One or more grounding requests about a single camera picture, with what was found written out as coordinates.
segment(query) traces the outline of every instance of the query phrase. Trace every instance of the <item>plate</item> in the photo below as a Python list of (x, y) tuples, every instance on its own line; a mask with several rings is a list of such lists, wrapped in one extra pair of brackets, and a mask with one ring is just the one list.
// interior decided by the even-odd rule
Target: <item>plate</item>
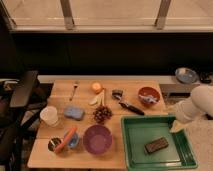
[[(126, 165), (129, 171), (197, 168), (185, 131), (169, 132), (175, 116), (123, 117), (121, 120)], [(144, 145), (165, 137), (167, 148), (147, 154)]]
[(175, 76), (178, 81), (184, 84), (191, 84), (198, 80), (197, 73), (190, 68), (178, 68), (175, 71)]

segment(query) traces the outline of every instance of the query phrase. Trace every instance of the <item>black wall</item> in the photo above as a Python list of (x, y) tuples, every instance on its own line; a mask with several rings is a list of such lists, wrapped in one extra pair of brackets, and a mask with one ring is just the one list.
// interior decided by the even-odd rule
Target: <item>black wall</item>
[(13, 34), (27, 69), (42, 74), (174, 74), (213, 71), (212, 33)]

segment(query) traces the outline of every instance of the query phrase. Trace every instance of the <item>fork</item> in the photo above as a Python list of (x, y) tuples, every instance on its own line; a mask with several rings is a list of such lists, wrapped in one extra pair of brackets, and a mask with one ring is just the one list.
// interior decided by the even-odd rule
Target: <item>fork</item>
[(70, 101), (72, 101), (74, 95), (75, 95), (75, 91), (76, 89), (78, 88), (78, 81), (75, 81), (74, 84), (73, 84), (73, 89), (72, 89), (72, 94), (71, 94), (71, 97), (70, 97)]

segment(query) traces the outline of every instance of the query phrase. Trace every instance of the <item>utensil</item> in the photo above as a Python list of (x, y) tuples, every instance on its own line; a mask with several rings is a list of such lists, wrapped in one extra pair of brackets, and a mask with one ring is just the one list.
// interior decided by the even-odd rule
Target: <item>utensil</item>
[(72, 94), (71, 94), (71, 97), (70, 97), (70, 101), (72, 101), (74, 95), (75, 95), (75, 91), (76, 89), (78, 88), (78, 81), (75, 81), (74, 84), (73, 84), (73, 89), (72, 89)]
[(139, 98), (146, 101), (147, 103), (157, 103), (158, 102), (157, 98), (153, 97), (152, 95), (148, 95), (148, 96), (139, 95)]
[(144, 115), (144, 112), (141, 111), (140, 109), (138, 109), (137, 107), (130, 105), (127, 102), (124, 102), (122, 100), (122, 95), (123, 95), (123, 91), (122, 90), (112, 90), (112, 96), (119, 100), (119, 104), (121, 105), (121, 107), (128, 109), (129, 111), (132, 111), (134, 113), (140, 114), (140, 115)]
[(129, 111), (132, 111), (132, 112), (137, 113), (137, 114), (140, 114), (140, 115), (144, 115), (144, 112), (143, 112), (142, 110), (138, 109), (138, 108), (135, 107), (135, 106), (132, 106), (132, 105), (128, 104), (127, 102), (121, 102), (121, 101), (120, 101), (119, 104), (120, 104), (123, 108), (128, 109)]

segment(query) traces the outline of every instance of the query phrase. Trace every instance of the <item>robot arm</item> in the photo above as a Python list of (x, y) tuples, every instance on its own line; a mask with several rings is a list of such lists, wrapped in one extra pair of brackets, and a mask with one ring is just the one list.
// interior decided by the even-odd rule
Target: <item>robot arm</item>
[(190, 97), (174, 106), (174, 121), (171, 132), (178, 132), (197, 116), (208, 113), (213, 117), (213, 86), (201, 85), (191, 91)]

